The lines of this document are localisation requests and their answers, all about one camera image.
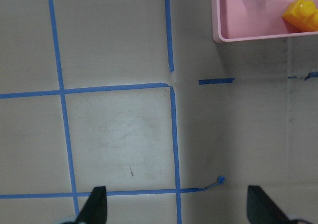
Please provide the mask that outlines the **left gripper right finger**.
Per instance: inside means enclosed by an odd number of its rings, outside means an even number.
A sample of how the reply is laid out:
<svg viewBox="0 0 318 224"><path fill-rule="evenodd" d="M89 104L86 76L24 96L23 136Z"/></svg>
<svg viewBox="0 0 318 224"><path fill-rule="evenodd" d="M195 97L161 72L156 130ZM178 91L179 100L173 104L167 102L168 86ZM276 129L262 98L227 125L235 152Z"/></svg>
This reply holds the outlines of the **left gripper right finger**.
<svg viewBox="0 0 318 224"><path fill-rule="evenodd" d="M294 224L260 186L247 188L247 219L250 224Z"/></svg>

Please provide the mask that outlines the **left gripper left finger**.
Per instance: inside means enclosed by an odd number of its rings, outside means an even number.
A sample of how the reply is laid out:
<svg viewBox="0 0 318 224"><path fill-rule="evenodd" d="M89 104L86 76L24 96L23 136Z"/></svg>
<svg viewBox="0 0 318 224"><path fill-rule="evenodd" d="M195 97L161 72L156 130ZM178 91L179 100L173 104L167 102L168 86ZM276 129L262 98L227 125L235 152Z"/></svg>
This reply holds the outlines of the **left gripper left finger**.
<svg viewBox="0 0 318 224"><path fill-rule="evenodd" d="M107 197L106 187L94 187L82 210L75 219L75 224L106 224Z"/></svg>

